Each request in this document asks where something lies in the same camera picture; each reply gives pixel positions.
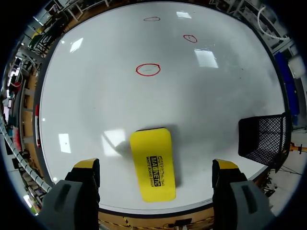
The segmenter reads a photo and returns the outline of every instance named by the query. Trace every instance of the black mesh basket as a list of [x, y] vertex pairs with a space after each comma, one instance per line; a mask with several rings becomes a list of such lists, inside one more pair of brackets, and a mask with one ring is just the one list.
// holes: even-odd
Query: black mesh basket
[[239, 155], [279, 170], [289, 154], [291, 131], [289, 113], [241, 119]]

